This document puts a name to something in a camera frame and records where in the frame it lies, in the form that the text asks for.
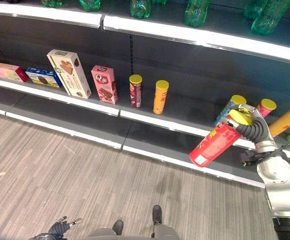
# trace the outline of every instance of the red chip can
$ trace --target red chip can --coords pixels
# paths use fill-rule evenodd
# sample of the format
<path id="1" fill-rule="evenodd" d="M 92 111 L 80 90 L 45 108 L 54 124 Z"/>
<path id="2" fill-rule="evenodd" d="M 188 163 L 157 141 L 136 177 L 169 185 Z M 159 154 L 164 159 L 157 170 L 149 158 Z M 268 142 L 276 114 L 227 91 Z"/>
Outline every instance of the red chip can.
<path id="1" fill-rule="evenodd" d="M 138 74 L 134 74 L 129 77 L 130 103 L 134 108 L 139 108 L 141 104 L 142 81 L 142 77 Z"/>
<path id="2" fill-rule="evenodd" d="M 242 113 L 231 110 L 229 118 L 240 124 L 251 124 L 251 119 Z M 229 148 L 241 134 L 230 126 L 220 122 L 189 154 L 190 160 L 203 168 Z"/>

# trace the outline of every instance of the chocolate wafer box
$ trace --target chocolate wafer box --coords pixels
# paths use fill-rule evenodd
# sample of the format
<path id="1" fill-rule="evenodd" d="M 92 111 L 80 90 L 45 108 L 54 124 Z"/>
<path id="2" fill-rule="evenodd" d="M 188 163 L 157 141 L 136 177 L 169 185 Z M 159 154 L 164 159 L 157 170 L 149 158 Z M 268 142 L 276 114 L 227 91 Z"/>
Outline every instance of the chocolate wafer box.
<path id="1" fill-rule="evenodd" d="M 69 95 L 85 99 L 91 95 L 84 70 L 75 52 L 54 49 L 47 57 Z"/>
<path id="2" fill-rule="evenodd" d="M 118 100 L 114 70 L 105 66 L 94 66 L 91 70 L 100 101 L 116 104 Z"/>

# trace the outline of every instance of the blue snack box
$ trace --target blue snack box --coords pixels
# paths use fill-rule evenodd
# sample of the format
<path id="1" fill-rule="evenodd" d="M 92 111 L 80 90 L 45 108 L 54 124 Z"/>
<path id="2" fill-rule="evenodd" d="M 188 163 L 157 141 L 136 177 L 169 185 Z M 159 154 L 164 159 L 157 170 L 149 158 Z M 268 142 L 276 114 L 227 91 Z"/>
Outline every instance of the blue snack box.
<path id="1" fill-rule="evenodd" d="M 58 75 L 54 71 L 29 67 L 26 70 L 26 74 L 35 84 L 42 84 L 55 88 L 61 88 L 63 86 Z"/>

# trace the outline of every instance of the orange chip can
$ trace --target orange chip can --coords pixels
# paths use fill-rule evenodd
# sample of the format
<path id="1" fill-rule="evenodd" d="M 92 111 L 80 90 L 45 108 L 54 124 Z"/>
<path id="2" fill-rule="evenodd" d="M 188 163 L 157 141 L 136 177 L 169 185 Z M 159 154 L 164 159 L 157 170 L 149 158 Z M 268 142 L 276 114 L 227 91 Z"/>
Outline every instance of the orange chip can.
<path id="1" fill-rule="evenodd" d="M 290 109 L 269 126 L 269 131 L 273 137 L 282 133 L 290 127 Z"/>
<path id="2" fill-rule="evenodd" d="M 164 111 L 164 106 L 167 97 L 167 91 L 169 88 L 169 83 L 165 80 L 159 80 L 156 82 L 156 91 L 154 99 L 154 113 L 162 114 Z"/>

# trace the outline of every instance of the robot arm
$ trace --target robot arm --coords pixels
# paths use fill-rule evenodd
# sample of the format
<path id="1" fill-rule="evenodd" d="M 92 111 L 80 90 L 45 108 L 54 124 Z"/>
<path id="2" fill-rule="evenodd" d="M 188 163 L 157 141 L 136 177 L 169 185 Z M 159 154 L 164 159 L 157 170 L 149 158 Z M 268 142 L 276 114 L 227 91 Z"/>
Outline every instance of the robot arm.
<path id="1" fill-rule="evenodd" d="M 258 109 L 246 104 L 236 105 L 232 109 L 249 113 L 253 119 L 252 125 L 241 125 L 227 117 L 223 117 L 222 121 L 255 144 L 256 154 L 245 152 L 242 155 L 243 165 L 257 164 L 257 173 L 265 183 L 277 236 L 280 240 L 290 240 L 290 164 L 282 151 L 290 148 L 290 144 L 277 147 Z"/>

